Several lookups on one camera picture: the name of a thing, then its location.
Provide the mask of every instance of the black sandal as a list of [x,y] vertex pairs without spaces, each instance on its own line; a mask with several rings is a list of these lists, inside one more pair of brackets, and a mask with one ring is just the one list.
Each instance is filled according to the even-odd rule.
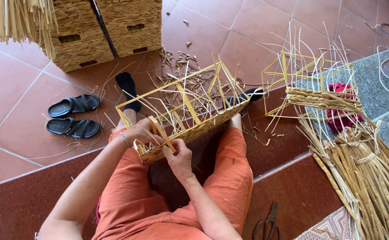
[[51,119],[46,123],[46,129],[52,133],[72,136],[75,138],[89,138],[100,130],[100,124],[92,120],[76,121],[72,117],[65,119]]
[[90,94],[82,94],[77,97],[68,97],[55,103],[48,109],[49,116],[53,118],[63,117],[74,112],[90,112],[100,105],[100,100]]

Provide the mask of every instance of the basket handle hole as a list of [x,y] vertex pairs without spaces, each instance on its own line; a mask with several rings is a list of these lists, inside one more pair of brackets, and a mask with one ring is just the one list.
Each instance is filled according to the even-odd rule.
[[143,29],[144,28],[144,24],[137,24],[135,26],[127,26],[126,28],[128,29],[129,32],[137,31],[137,30]]
[[73,34],[73,35],[61,36],[61,37],[58,37],[58,40],[61,43],[69,43],[69,42],[79,41],[80,40],[80,35],[79,34]]
[[137,53],[141,53],[141,52],[147,52],[147,47],[142,47],[142,48],[138,48],[138,49],[134,49],[133,52],[134,54],[137,54]]
[[81,67],[87,67],[87,66],[90,66],[90,65],[93,65],[95,63],[98,63],[96,60],[92,60],[92,61],[88,61],[88,62],[83,62],[83,63],[80,63],[79,65]]

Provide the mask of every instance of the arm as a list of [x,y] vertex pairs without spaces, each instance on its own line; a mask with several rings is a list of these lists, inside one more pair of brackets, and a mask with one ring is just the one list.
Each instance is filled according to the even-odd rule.
[[[131,143],[135,139],[153,141],[148,119],[139,121],[124,132]],[[159,142],[163,139],[153,135]],[[82,239],[82,228],[94,209],[122,155],[129,148],[121,137],[114,138],[83,172],[70,184],[42,224],[39,240]]]
[[162,152],[175,176],[186,189],[203,232],[213,240],[242,240],[221,209],[197,181],[192,172],[192,152],[184,141],[175,139],[171,143],[178,154],[174,156],[165,148],[162,148]]

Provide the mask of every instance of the silver bracelet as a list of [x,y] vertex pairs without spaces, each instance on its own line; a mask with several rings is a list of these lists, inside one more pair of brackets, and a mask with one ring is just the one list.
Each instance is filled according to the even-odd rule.
[[128,144],[129,147],[131,147],[131,143],[129,142],[128,138],[123,134],[122,132],[120,133],[123,139],[125,139],[125,142]]

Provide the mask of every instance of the sandal strap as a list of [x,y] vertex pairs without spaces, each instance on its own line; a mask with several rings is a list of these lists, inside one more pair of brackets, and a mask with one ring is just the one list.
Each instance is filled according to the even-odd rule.
[[85,94],[81,94],[80,98],[82,100],[80,100],[78,98],[75,98],[73,96],[69,97],[69,99],[73,100],[75,105],[77,105],[79,108],[83,109],[85,112],[91,111],[92,108],[91,108],[91,106],[88,103],[88,99],[86,98],[86,95]]
[[81,138],[84,138],[85,137],[85,133],[86,133],[86,130],[88,129],[89,127],[89,124],[91,123],[91,120],[81,120],[76,126],[74,126],[69,132],[66,133],[66,135],[68,136],[72,136],[77,130],[79,130],[80,128],[82,128],[82,132],[80,134],[80,137]]
[[70,124],[69,124],[69,127],[62,134],[68,135],[69,132],[72,131],[73,126],[76,123],[76,121],[72,117],[67,117],[66,119],[70,120]]

